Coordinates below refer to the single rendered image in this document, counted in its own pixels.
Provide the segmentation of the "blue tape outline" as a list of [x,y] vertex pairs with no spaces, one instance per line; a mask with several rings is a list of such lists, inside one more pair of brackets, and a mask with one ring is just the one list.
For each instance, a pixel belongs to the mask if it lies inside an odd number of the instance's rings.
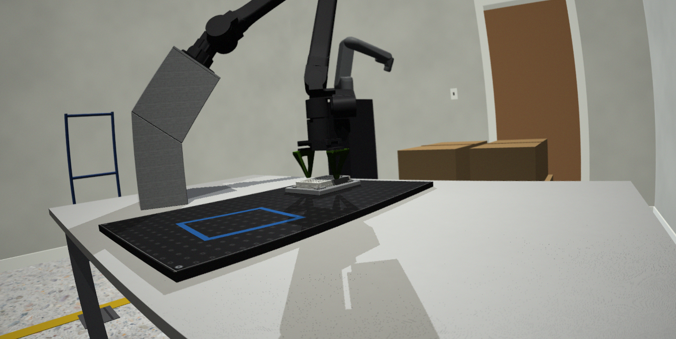
[[[219,215],[219,216],[207,217],[207,218],[204,218],[204,219],[193,220],[193,221],[182,222],[182,223],[176,223],[176,224],[178,224],[178,226],[180,226],[180,228],[183,228],[183,229],[185,229],[186,231],[188,231],[188,232],[194,234],[196,237],[199,237],[200,239],[202,239],[202,240],[204,240],[204,241],[207,241],[207,240],[212,240],[212,239],[217,239],[217,238],[227,237],[227,236],[230,236],[230,235],[233,235],[233,234],[238,234],[238,233],[243,233],[243,232],[247,232],[247,231],[252,231],[252,230],[254,230],[254,229],[267,228],[267,227],[272,226],[272,225],[274,225],[274,224],[281,224],[281,223],[285,223],[285,222],[294,221],[294,220],[298,220],[298,219],[304,218],[304,216],[299,216],[299,215],[289,214],[289,213],[287,213],[287,212],[274,211],[274,210],[271,210],[271,209],[268,209],[268,208],[263,208],[263,207],[261,207],[261,208],[256,208],[256,209],[251,209],[251,210],[247,210],[247,211],[255,211],[255,210],[257,210],[257,209],[261,209],[261,210],[263,210],[263,211],[277,212],[278,214],[283,214],[283,215],[292,216],[292,217],[296,217],[296,218],[289,219],[289,220],[285,220],[285,221],[280,221],[280,222],[276,222],[276,223],[272,223],[272,224],[264,224],[263,226],[259,226],[259,227],[257,227],[257,228],[244,229],[244,230],[241,230],[241,231],[237,231],[237,232],[233,232],[233,233],[228,233],[228,234],[222,234],[222,235],[220,235],[220,236],[215,236],[215,237],[210,237],[210,238],[209,238],[209,237],[206,237],[204,234],[201,234],[201,233],[197,232],[195,229],[189,228],[185,223],[196,222],[196,221],[201,221],[201,220],[212,219],[212,218],[215,218],[215,217],[222,217],[222,216],[226,216],[226,215],[237,214],[237,213],[239,213],[239,212],[232,212],[232,213],[229,213],[229,214],[223,214],[223,215]],[[240,212],[247,212],[247,211],[240,211]]]

